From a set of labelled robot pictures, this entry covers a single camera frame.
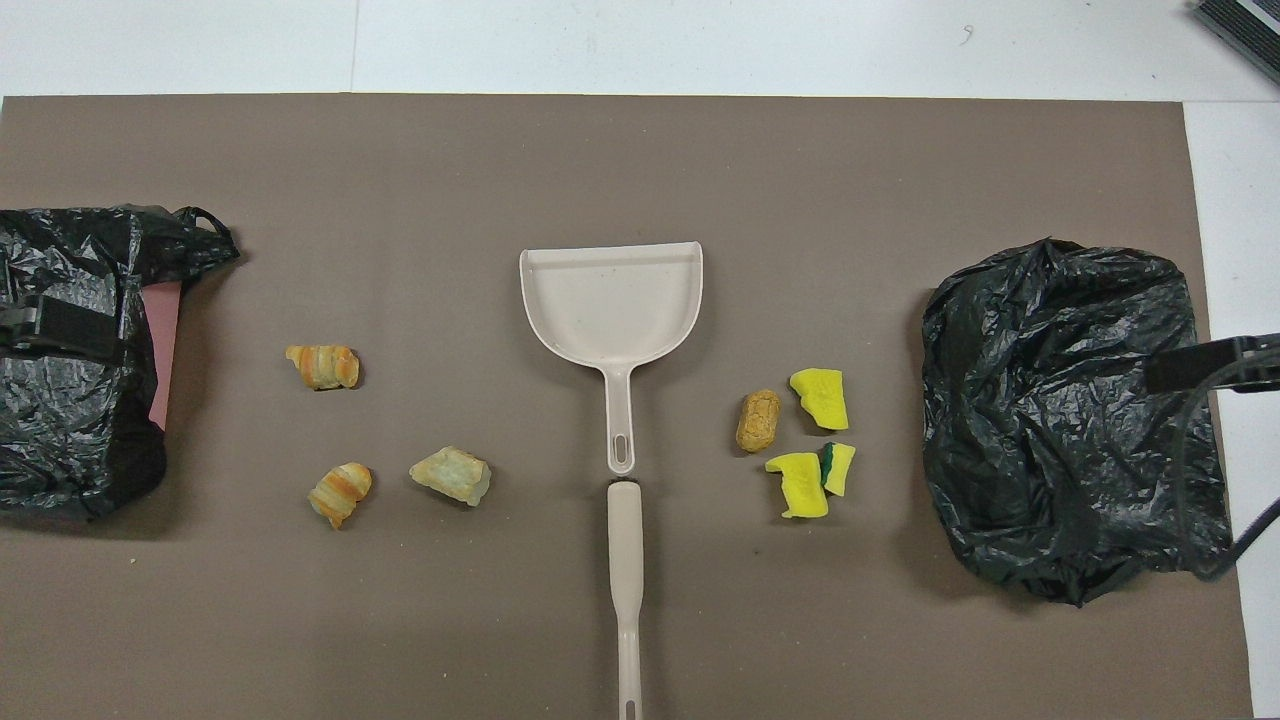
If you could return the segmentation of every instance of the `white tile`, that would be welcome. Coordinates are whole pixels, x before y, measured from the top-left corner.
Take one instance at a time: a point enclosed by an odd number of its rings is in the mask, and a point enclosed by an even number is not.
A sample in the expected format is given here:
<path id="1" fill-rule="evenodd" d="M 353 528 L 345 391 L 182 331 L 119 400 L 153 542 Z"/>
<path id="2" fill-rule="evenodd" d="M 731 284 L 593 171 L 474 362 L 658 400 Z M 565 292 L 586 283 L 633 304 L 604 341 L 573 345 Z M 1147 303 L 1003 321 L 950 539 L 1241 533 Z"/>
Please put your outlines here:
<path id="1" fill-rule="evenodd" d="M 1213 337 L 1280 332 L 1280 104 L 1188 104 Z M 1280 496 L 1280 393 L 1219 393 L 1236 534 Z M 1239 564 L 1253 712 L 1280 716 L 1280 525 Z"/>
<path id="2" fill-rule="evenodd" d="M 1280 99 L 1181 0 L 364 0 L 356 47 L 356 91 Z"/>
<path id="3" fill-rule="evenodd" d="M 0 95 L 346 91 L 357 0 L 0 0 Z"/>

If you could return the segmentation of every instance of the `black metal bracket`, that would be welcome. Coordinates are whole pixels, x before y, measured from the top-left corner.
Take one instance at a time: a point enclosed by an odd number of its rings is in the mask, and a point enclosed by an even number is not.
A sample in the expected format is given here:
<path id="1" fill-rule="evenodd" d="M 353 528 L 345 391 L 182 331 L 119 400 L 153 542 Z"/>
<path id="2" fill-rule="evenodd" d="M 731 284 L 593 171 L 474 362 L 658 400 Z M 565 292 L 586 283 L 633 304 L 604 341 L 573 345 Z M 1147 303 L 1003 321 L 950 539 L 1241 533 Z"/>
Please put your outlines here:
<path id="1" fill-rule="evenodd" d="M 52 355 L 115 364 L 118 345 L 111 315 L 44 295 L 0 304 L 0 356 Z"/>
<path id="2" fill-rule="evenodd" d="M 1147 359 L 1143 372 L 1148 392 L 1176 392 L 1192 389 L 1215 370 L 1267 348 L 1280 347 L 1280 333 L 1266 336 L 1240 336 L 1216 340 L 1189 347 L 1166 350 Z M 1280 361 L 1258 368 L 1247 368 L 1213 387 L 1235 392 L 1266 392 L 1280 389 Z"/>

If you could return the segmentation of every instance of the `white dustpan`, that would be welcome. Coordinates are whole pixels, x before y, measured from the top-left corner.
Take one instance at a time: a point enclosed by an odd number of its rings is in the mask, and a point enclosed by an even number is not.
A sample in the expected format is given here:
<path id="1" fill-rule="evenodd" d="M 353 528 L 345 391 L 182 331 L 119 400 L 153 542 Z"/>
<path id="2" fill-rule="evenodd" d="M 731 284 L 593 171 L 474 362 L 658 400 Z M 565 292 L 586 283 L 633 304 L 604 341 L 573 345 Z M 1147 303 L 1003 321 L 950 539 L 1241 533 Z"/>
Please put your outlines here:
<path id="1" fill-rule="evenodd" d="M 520 255 L 525 313 L 538 340 L 566 360 L 604 375 L 609 469 L 635 466 L 631 372 L 689 336 L 703 300 L 703 247 L 696 242 L 525 250 Z M 640 601 L 644 547 L 640 486 L 609 486 L 609 587 L 618 615 L 618 708 L 640 720 Z"/>

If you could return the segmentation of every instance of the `food item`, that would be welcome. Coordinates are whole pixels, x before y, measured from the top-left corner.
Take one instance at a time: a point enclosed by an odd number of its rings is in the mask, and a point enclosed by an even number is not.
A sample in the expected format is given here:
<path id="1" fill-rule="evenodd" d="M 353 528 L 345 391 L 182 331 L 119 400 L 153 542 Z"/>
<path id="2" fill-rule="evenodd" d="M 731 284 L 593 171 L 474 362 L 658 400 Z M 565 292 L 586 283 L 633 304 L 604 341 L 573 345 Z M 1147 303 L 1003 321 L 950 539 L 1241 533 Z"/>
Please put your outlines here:
<path id="1" fill-rule="evenodd" d="M 822 518 L 827 514 L 827 493 L 822 492 L 822 470 L 817 452 L 788 452 L 764 464 L 769 473 L 782 473 L 782 496 L 787 501 L 783 518 Z"/>
<path id="2" fill-rule="evenodd" d="M 804 407 L 819 428 L 847 430 L 849 413 L 845 410 L 844 373 L 823 368 L 809 368 L 791 375 L 791 388 L 800 393 Z"/>
<path id="3" fill-rule="evenodd" d="M 291 345 L 284 356 L 311 389 L 356 387 L 360 379 L 360 357 L 346 345 Z"/>
<path id="4" fill-rule="evenodd" d="M 748 452 L 759 452 L 773 445 L 781 410 L 782 400 L 772 389 L 758 389 L 746 396 L 742 415 L 737 419 L 737 446 Z"/>
<path id="5" fill-rule="evenodd" d="M 320 478 L 315 489 L 307 493 L 311 507 L 329 519 L 333 529 L 342 529 L 342 521 L 351 518 L 356 510 L 356 503 L 369 495 L 369 488 L 374 484 L 374 477 L 369 474 L 369 468 L 360 462 L 347 462 L 338 465 Z"/>
<path id="6" fill-rule="evenodd" d="M 822 487 L 831 495 L 845 497 L 849 462 L 856 451 L 856 447 L 842 442 L 828 442 L 822 446 L 822 452 L 818 454 L 818 465 L 822 468 Z"/>
<path id="7" fill-rule="evenodd" d="M 471 507 L 489 492 L 489 464 L 453 446 L 443 447 L 408 469 L 413 482 L 461 500 Z"/>

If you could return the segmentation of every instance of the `black plastic bag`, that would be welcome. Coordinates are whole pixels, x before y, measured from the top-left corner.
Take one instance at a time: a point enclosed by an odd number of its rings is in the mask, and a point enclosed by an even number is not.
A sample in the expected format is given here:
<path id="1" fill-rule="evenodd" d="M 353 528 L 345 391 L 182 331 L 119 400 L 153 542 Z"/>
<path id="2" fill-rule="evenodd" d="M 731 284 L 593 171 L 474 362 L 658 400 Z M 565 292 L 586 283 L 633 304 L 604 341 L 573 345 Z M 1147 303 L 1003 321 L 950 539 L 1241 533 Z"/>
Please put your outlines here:
<path id="1" fill-rule="evenodd" d="M 956 557 L 1076 606 L 1221 557 L 1208 405 L 1179 448 L 1179 523 L 1165 478 L 1187 396 L 1143 380 L 1147 356 L 1194 343 L 1185 278 L 1147 252 L 1044 240 L 947 278 L 924 313 L 924 469 Z"/>
<path id="2" fill-rule="evenodd" d="M 165 471 L 164 432 L 147 418 L 156 369 L 142 286 L 192 281 L 239 254 L 197 208 L 0 210 L 0 302 L 44 296 L 115 329 L 100 360 L 0 348 L 0 514 L 100 518 Z"/>

